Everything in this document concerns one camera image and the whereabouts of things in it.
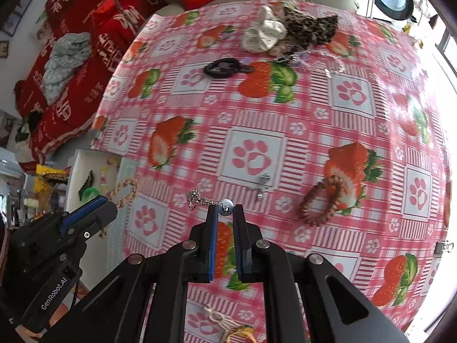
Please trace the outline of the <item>pink strawberry tablecloth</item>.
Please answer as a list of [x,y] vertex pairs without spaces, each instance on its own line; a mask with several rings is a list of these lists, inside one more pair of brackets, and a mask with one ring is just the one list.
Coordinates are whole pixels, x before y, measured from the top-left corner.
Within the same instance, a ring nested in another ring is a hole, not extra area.
[[[138,163],[123,255],[187,238],[227,198],[286,251],[322,254],[399,328],[414,319],[447,235],[450,166],[431,56],[359,15],[300,64],[242,48],[261,2],[154,15],[98,109],[98,150]],[[272,178],[262,201],[251,191]]]

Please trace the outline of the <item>white jewelry tray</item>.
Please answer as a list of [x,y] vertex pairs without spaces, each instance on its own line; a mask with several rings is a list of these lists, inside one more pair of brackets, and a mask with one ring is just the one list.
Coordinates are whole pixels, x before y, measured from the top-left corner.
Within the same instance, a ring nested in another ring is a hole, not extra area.
[[[85,204],[80,201],[78,191],[90,170],[94,175],[92,188],[98,189],[101,195],[106,196],[125,179],[134,179],[137,166],[136,161],[114,153],[78,149],[71,166],[64,209],[72,212]],[[132,202],[128,199],[125,206],[118,209],[117,218],[108,226],[105,238],[95,235],[87,241],[87,250],[81,259],[82,280],[87,285],[91,286],[100,281],[124,259],[123,236],[129,205]]]

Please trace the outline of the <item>green translucent bangle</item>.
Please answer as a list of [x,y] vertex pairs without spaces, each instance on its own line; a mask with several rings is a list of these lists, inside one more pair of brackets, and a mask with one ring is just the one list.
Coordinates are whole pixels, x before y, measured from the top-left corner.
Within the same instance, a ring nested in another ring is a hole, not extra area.
[[101,193],[96,188],[81,188],[78,191],[78,195],[79,195],[80,201],[82,203],[86,203],[86,202],[91,201],[92,199],[100,196]]

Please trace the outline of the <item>cream scrunchie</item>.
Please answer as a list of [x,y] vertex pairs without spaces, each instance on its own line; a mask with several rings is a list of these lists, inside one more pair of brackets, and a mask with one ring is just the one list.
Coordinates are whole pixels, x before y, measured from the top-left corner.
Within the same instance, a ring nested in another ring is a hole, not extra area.
[[275,17],[269,6],[262,5],[257,18],[244,31],[242,48],[250,53],[268,52],[286,36],[287,29],[284,24]]

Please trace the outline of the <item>white metal hair clip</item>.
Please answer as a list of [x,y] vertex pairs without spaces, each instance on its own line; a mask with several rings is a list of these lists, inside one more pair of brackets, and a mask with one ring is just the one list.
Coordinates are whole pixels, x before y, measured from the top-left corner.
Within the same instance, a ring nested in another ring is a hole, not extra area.
[[204,310],[206,312],[206,315],[208,315],[209,320],[215,324],[217,324],[222,330],[224,331],[230,331],[233,328],[238,327],[238,324],[225,316],[224,314],[217,312],[213,308],[211,308],[209,305],[204,306]]

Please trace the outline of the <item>grey green cloth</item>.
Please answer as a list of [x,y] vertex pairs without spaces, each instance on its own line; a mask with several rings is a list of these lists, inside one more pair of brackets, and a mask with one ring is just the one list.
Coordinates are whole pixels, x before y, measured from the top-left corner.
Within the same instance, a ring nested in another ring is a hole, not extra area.
[[90,56],[91,34],[89,32],[67,33],[54,43],[50,58],[44,65],[41,85],[47,105],[52,105],[60,98],[76,69]]

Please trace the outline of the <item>leopard print scrunchie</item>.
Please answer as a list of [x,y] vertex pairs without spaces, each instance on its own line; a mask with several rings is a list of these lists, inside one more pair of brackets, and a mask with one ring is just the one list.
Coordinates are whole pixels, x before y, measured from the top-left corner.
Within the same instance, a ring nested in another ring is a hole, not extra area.
[[286,38],[306,50],[332,41],[338,29],[338,15],[315,18],[285,5],[284,26]]

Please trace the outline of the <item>small silver charm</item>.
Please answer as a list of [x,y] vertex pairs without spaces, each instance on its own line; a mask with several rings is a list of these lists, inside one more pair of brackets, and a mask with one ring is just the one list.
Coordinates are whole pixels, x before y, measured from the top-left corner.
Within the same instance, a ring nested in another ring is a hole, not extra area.
[[255,193],[255,201],[259,202],[264,199],[265,192],[269,187],[269,182],[271,180],[271,176],[269,174],[262,174],[259,176],[258,181],[256,182],[255,186],[251,188],[251,191]]

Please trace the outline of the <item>red printed quilt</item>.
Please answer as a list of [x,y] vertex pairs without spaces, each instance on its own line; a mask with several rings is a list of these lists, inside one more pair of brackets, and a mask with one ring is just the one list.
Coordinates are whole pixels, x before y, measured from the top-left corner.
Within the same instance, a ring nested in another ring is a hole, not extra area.
[[[16,109],[23,124],[15,159],[31,174],[68,140],[90,128],[107,84],[141,26],[166,0],[47,0],[48,36],[28,77],[16,82]],[[89,32],[91,56],[76,69],[60,98],[47,105],[41,85],[54,43],[67,33]]]

